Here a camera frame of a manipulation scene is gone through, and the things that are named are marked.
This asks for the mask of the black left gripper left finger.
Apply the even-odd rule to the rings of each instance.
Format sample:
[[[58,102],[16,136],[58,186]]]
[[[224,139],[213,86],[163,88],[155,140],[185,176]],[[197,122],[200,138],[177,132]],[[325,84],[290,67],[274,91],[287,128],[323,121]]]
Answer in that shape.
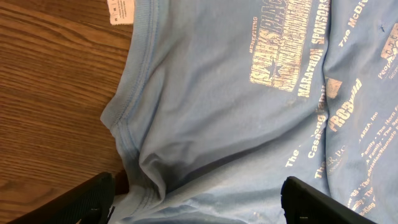
[[[107,224],[114,196],[114,177],[102,172],[9,224]]]

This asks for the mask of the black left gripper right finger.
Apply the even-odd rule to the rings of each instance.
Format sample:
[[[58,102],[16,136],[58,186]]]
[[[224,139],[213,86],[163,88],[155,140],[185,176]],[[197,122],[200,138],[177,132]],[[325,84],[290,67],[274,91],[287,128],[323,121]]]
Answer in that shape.
[[[375,224],[294,176],[282,185],[281,206],[287,224]]]

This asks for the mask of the light blue printed t-shirt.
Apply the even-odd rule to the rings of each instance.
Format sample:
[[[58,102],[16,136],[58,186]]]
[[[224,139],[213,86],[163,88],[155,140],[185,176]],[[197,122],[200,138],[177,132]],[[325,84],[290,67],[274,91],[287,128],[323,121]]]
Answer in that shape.
[[[397,222],[397,2],[136,1],[111,223],[284,223],[289,176]]]

